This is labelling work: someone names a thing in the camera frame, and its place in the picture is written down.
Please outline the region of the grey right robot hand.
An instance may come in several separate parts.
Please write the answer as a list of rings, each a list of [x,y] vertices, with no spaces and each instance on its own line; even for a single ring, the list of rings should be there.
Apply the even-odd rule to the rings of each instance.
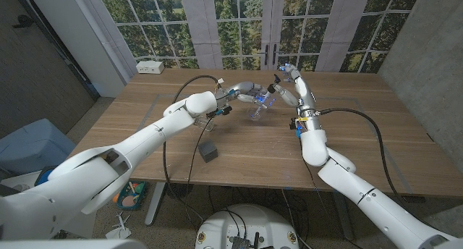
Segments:
[[[279,67],[284,76],[287,76],[292,83],[295,84],[296,93],[299,95],[296,98],[286,88],[283,88],[278,83],[272,86],[275,92],[278,93],[286,104],[298,108],[300,117],[316,117],[320,113],[315,108],[315,97],[310,89],[310,86],[302,78],[300,71],[293,65],[286,63]]]

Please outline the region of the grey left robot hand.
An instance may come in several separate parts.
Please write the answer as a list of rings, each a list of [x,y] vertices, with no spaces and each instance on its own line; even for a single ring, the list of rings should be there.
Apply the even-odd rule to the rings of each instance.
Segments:
[[[263,109],[268,109],[271,100],[271,94],[266,88],[257,83],[245,81],[237,83],[228,88],[219,88],[216,93],[216,102],[218,109],[225,109],[229,106],[229,102],[239,100],[245,103],[256,104]]]

